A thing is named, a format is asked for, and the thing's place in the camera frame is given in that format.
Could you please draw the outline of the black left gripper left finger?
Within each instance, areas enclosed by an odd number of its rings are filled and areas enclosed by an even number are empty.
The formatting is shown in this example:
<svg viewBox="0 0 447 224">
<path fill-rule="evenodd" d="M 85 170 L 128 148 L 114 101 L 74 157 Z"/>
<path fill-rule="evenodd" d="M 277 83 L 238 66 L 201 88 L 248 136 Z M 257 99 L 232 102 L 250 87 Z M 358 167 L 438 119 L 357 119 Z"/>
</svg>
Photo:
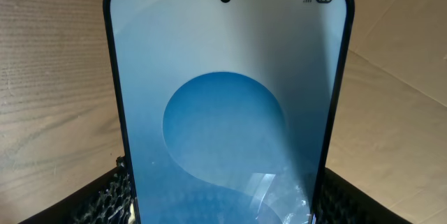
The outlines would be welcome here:
<svg viewBox="0 0 447 224">
<path fill-rule="evenodd" d="M 130 175 L 123 157 L 116 163 L 111 171 L 22 224 L 130 223 L 134 202 Z"/>
</svg>

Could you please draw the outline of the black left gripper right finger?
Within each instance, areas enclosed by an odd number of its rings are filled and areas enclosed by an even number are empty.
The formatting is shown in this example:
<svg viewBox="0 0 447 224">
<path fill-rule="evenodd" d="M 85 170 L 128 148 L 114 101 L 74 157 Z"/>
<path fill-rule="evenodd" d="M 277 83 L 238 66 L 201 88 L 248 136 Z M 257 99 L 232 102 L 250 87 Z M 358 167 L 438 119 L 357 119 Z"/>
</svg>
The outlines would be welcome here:
<svg viewBox="0 0 447 224">
<path fill-rule="evenodd" d="M 382 204 L 326 168 L 318 201 L 315 224 L 410 224 Z"/>
</svg>

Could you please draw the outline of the blue Galaxy smartphone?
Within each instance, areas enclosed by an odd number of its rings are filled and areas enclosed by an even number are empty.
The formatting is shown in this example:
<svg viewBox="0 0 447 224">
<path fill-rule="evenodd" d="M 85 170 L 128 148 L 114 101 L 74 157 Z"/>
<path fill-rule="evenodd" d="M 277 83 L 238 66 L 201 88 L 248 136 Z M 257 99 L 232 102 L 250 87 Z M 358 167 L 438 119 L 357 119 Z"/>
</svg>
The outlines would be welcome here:
<svg viewBox="0 0 447 224">
<path fill-rule="evenodd" d="M 138 223 L 313 223 L 354 0 L 103 0 Z"/>
</svg>

